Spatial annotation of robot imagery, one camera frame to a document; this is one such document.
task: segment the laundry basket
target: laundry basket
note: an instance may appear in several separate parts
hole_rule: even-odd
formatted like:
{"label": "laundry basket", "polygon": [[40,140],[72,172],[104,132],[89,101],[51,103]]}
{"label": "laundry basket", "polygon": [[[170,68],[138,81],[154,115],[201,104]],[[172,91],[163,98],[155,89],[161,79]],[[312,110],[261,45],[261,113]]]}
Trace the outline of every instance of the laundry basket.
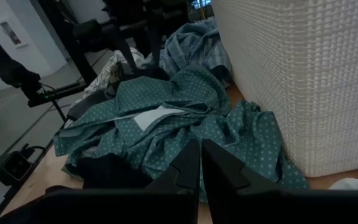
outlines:
{"label": "laundry basket", "polygon": [[358,0],[215,0],[235,82],[307,177],[358,169]]}

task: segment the wooden table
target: wooden table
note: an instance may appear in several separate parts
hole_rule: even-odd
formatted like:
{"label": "wooden table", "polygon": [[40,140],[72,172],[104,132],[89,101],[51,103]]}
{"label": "wooden table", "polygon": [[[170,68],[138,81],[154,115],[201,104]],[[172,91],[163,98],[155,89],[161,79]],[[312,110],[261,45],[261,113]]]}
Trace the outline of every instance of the wooden table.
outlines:
{"label": "wooden table", "polygon": [[[232,107],[234,107],[238,101],[244,99],[235,85],[230,87],[227,90],[227,93],[230,97]],[[5,208],[2,215],[43,195],[45,189],[51,186],[63,185],[75,189],[82,188],[83,183],[81,181],[73,179],[68,174],[61,171],[66,159],[67,156],[56,157],[55,148],[52,146],[38,167],[27,179],[26,183]],[[312,189],[323,190],[328,189],[333,183],[346,177],[358,179],[358,170],[342,172],[325,177],[307,178],[307,180]],[[198,223],[212,223],[208,205],[205,203],[199,205]]]}

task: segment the metal leg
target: metal leg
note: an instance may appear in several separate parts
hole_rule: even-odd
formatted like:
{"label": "metal leg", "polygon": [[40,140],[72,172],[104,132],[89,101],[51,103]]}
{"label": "metal leg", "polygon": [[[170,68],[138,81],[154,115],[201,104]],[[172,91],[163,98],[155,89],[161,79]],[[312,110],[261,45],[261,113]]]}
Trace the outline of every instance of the metal leg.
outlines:
{"label": "metal leg", "polygon": [[62,109],[57,104],[56,100],[52,100],[53,105],[55,106],[56,110],[59,112],[60,117],[63,119],[64,122],[67,121],[65,114],[63,113]]}

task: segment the teal polka dot fabric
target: teal polka dot fabric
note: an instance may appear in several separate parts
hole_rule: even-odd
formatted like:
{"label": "teal polka dot fabric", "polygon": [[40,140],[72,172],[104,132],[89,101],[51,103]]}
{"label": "teal polka dot fabric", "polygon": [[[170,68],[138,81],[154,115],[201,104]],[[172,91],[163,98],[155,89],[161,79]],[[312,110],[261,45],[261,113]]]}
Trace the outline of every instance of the teal polka dot fabric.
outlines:
{"label": "teal polka dot fabric", "polygon": [[[159,106],[183,112],[166,114],[142,130],[133,114]],[[70,154],[76,166],[83,152],[91,157],[114,153],[133,169],[157,178],[190,139],[212,139],[248,167],[288,188],[308,188],[306,179],[282,151],[282,138],[272,112],[239,102],[230,109],[225,89],[211,73],[190,65],[170,81],[140,77],[122,82],[116,98],[90,108],[54,137],[57,156]],[[200,200],[205,201],[201,172]]]}

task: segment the white wall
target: white wall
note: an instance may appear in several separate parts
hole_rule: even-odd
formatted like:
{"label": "white wall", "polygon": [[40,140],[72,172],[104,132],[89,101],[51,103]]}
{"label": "white wall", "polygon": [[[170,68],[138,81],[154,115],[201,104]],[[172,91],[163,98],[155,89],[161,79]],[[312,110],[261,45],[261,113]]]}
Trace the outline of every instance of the white wall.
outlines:
{"label": "white wall", "polygon": [[[0,26],[0,45],[14,60],[41,77],[67,63],[29,0],[0,0],[0,21],[6,18],[12,21],[18,38],[28,44],[17,49]],[[0,90],[7,87],[0,80]]]}
{"label": "white wall", "polygon": [[68,0],[68,2],[78,22],[86,22],[91,19],[96,19],[98,22],[109,20],[107,12],[102,11],[103,0]]}

